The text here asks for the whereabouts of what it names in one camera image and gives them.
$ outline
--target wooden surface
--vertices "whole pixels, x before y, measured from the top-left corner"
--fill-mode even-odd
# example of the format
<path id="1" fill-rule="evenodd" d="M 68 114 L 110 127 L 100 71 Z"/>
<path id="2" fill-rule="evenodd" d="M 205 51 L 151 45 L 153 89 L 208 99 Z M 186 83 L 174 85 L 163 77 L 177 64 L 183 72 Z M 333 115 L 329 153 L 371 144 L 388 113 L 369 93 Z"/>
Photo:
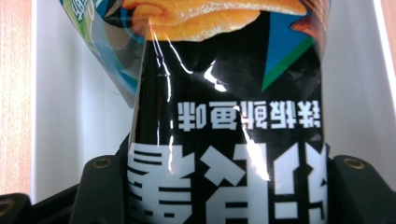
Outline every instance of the wooden surface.
<path id="1" fill-rule="evenodd" d="M 396 70 L 396 0 L 382 0 L 385 24 L 389 37 L 389 44 L 393 58 L 393 67 Z"/>
<path id="2" fill-rule="evenodd" d="M 0 195 L 30 192 L 31 0 L 0 0 Z"/>

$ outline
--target black snack bag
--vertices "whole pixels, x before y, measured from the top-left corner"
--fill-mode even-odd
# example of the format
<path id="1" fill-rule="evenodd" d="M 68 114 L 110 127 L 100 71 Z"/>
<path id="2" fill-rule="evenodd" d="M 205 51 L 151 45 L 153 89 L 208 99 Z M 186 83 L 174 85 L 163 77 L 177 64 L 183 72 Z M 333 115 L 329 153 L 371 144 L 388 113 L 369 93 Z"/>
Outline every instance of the black snack bag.
<path id="1" fill-rule="evenodd" d="M 324 37 L 304 6 L 303 16 L 262 10 L 199 41 L 149 28 L 128 155 L 131 223 L 327 223 Z"/>

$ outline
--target metal rivet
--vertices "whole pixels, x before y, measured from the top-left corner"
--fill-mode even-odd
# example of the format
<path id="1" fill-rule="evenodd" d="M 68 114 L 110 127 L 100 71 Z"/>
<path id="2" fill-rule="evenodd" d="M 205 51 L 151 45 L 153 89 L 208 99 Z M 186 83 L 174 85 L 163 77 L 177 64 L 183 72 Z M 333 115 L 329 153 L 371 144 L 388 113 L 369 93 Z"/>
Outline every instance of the metal rivet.
<path id="1" fill-rule="evenodd" d="M 110 164 L 111 164 L 111 159 L 104 158 L 104 159 L 99 159 L 99 160 L 95 161 L 93 163 L 93 167 L 95 167 L 97 169 L 104 169 L 104 168 L 107 168 L 108 166 L 110 166 Z"/>
<path id="2" fill-rule="evenodd" d="M 344 163 L 347 166 L 352 167 L 357 170 L 362 170 L 365 168 L 365 165 L 361 161 L 358 161 L 356 159 L 346 158 L 346 159 L 344 159 Z"/>
<path id="3" fill-rule="evenodd" d="M 4 216 L 15 205 L 12 199 L 5 199 L 0 201 L 0 217 Z"/>

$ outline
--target white wall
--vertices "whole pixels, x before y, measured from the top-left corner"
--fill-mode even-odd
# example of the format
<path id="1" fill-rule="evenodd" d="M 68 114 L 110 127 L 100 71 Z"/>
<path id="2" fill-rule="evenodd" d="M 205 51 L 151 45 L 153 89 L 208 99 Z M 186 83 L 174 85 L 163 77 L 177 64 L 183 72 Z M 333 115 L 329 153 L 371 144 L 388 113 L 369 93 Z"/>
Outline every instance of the white wall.
<path id="1" fill-rule="evenodd" d="M 324 112 L 332 156 L 370 162 L 396 189 L 396 122 L 374 2 L 333 0 L 324 59 Z M 32 200 L 79 181 L 85 162 L 114 154 L 133 110 L 78 36 L 59 1 L 36 1 Z"/>

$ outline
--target snack bag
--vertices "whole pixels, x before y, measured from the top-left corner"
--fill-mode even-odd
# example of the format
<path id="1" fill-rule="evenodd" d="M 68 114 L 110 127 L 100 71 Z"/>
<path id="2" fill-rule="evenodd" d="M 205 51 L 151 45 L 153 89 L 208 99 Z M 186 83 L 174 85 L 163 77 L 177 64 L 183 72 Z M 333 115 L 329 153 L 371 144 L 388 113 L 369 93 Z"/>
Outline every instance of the snack bag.
<path id="1" fill-rule="evenodd" d="M 327 223 L 328 0 L 124 0 L 146 38 L 132 223 Z"/>

